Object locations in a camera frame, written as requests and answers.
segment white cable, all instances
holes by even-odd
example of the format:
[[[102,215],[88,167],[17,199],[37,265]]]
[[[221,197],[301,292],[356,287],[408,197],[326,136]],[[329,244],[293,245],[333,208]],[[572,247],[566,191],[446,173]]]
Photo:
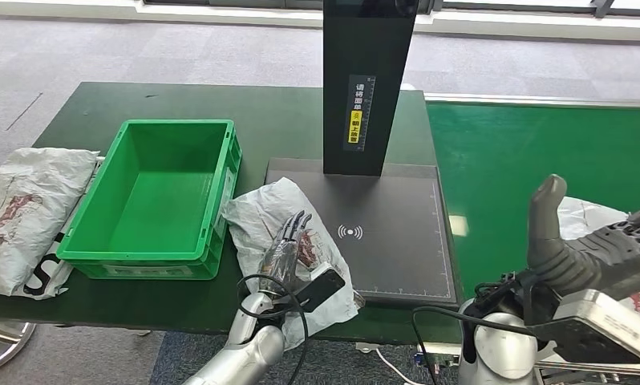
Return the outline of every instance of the white cable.
[[[407,383],[409,383],[410,385],[426,385],[423,383],[416,383],[414,381],[412,381],[411,379],[409,379],[408,377],[405,377],[405,375],[403,373],[400,373],[400,371],[398,369],[396,369],[393,365],[391,365],[391,363],[389,363],[382,355],[382,352],[379,351],[379,349],[375,349],[375,351],[377,352],[377,355],[382,359],[382,361],[384,361],[385,364],[388,365],[388,367],[390,367],[391,369],[393,369],[393,371],[395,373],[397,373],[401,378],[403,378]]]

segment table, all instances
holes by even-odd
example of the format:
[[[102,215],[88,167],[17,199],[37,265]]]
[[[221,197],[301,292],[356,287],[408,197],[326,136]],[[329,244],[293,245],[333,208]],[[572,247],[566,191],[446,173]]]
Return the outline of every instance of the table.
[[[569,195],[624,211],[640,208],[640,105],[555,99],[498,99],[404,91],[387,161],[438,162],[451,215],[468,224],[455,236],[464,292],[525,267],[533,191],[551,172]],[[131,118],[227,118],[244,149],[236,194],[261,185],[271,156],[322,156],[322,90],[82,83],[34,144],[102,150]],[[431,146],[429,128],[435,139]],[[34,302],[0,297],[0,319],[224,333],[240,277],[228,239],[211,282],[93,281],[74,272],[70,292]],[[455,321],[421,314],[424,338],[459,342]],[[318,338],[412,343],[409,311],[367,307]]]
[[[322,89],[204,85],[82,83],[34,143],[35,147],[86,148],[105,155],[128,119],[231,119],[243,150],[235,195],[262,185],[270,157],[322,158]],[[420,91],[403,91],[395,113],[387,162],[435,164],[426,107]],[[0,296],[0,319],[130,329],[226,333],[237,308],[241,277],[232,241],[226,239],[217,277],[208,282],[98,281],[74,271],[69,291],[36,302]],[[422,317],[432,340],[459,340],[450,318]],[[362,309],[318,338],[413,343],[410,312]]]

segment plastic crate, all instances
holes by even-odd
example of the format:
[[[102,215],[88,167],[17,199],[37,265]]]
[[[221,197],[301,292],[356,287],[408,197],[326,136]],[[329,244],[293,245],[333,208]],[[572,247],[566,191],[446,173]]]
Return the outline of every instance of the plastic crate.
[[[124,122],[58,257],[89,278],[214,278],[240,159],[232,120]]]

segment black stand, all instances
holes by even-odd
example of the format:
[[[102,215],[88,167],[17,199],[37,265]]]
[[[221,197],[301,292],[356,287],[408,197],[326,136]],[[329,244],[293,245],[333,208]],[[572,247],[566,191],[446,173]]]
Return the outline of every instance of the black stand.
[[[321,160],[271,159],[265,182],[282,177],[318,211],[369,303],[459,306],[437,167],[348,176],[323,173]]]
[[[371,303],[460,304],[438,169],[384,164],[417,0],[324,0],[320,160],[271,159],[309,198]]]

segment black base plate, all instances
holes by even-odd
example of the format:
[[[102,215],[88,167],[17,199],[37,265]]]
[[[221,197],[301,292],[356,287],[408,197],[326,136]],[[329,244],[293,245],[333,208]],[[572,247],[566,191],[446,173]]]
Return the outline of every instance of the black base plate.
[[[321,160],[272,158],[265,182],[306,194],[369,303],[456,308],[438,168],[385,164],[381,177],[326,175]]]

